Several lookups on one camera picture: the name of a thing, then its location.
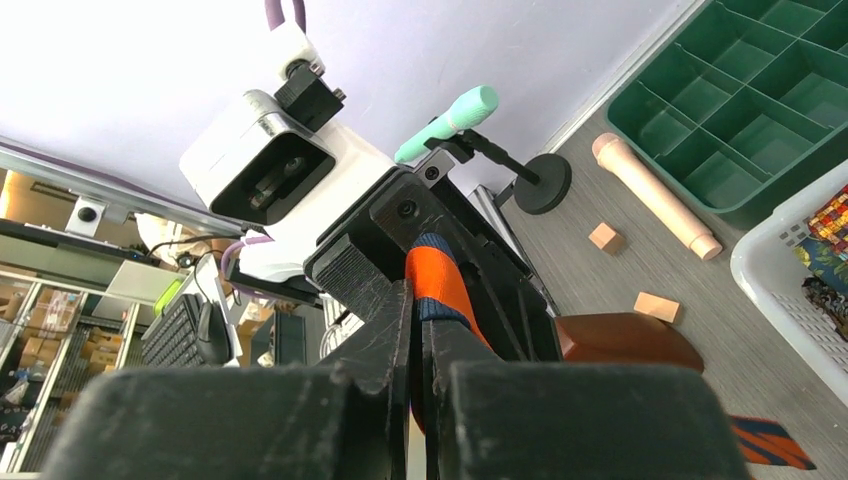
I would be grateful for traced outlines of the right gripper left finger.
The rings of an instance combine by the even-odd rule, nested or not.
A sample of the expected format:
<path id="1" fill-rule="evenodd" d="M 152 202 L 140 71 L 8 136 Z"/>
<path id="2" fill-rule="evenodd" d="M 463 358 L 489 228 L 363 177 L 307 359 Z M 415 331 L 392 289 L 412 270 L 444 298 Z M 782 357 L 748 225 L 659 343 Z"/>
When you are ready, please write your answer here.
<path id="1" fill-rule="evenodd" d="M 402 479 L 413 299 L 398 281 L 313 366 L 122 369 L 78 397 L 44 479 Z"/>

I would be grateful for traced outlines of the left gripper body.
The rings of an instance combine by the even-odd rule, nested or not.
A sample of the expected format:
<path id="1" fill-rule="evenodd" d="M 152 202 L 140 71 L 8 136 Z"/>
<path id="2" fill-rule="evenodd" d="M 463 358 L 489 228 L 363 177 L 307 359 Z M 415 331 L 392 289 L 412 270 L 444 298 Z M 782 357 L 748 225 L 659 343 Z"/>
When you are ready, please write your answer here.
<path id="1" fill-rule="evenodd" d="M 306 276 L 360 319 L 396 281 L 415 311 L 441 308 L 511 361 L 563 359 L 553 315 L 530 265 L 462 196 L 392 168 L 319 237 Z"/>

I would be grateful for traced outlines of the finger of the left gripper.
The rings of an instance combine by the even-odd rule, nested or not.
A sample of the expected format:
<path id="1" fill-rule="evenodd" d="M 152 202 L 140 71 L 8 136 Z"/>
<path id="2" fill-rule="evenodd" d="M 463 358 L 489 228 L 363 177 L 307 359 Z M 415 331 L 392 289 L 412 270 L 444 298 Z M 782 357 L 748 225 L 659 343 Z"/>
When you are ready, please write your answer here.
<path id="1" fill-rule="evenodd" d="M 394 282 L 398 246 L 382 233 L 340 233 L 325 238 L 309 259 L 309 274 L 371 332 L 397 330 Z"/>

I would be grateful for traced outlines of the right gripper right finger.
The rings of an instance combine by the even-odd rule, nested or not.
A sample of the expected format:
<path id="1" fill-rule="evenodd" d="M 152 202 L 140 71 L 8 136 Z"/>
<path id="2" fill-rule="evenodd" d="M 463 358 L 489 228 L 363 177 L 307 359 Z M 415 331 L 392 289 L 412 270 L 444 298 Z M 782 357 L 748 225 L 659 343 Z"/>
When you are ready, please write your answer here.
<path id="1" fill-rule="evenodd" d="M 463 325 L 421 327 L 431 479 L 745 479 L 696 372 L 506 362 Z"/>

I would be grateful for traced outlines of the orange navy striped tie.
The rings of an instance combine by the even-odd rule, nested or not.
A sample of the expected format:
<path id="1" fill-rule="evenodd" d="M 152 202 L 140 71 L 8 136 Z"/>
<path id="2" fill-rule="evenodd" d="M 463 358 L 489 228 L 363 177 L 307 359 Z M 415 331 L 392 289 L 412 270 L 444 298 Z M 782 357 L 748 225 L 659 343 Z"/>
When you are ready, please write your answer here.
<path id="1" fill-rule="evenodd" d="M 426 233 L 413 243 L 405 260 L 405 276 L 412 284 L 418 321 L 457 322 L 469 330 L 479 344 L 491 347 L 475 319 L 458 263 L 442 236 Z M 782 425 L 767 419 L 733 415 L 729 421 L 747 462 L 800 470 L 816 468 Z"/>

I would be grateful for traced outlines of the brown wooden metronome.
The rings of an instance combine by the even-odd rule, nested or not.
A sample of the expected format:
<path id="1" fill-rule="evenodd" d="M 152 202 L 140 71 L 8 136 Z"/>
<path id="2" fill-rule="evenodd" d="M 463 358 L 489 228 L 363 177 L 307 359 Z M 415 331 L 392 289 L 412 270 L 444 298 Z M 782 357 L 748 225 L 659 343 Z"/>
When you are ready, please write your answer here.
<path id="1" fill-rule="evenodd" d="M 555 319 L 563 360 L 572 363 L 661 364 L 703 373 L 695 347 L 671 324 L 632 313 Z"/>

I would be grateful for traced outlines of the white plastic basket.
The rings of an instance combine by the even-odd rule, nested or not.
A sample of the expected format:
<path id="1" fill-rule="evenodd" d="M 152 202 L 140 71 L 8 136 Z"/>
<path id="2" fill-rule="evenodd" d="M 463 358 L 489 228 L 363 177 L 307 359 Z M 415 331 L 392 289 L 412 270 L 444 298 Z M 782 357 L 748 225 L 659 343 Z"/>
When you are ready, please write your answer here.
<path id="1" fill-rule="evenodd" d="M 737 242 L 730 258 L 739 288 L 827 385 L 847 402 L 847 341 L 802 293 L 812 272 L 793 248 L 809 234 L 806 220 L 847 183 L 842 162 L 774 208 Z"/>

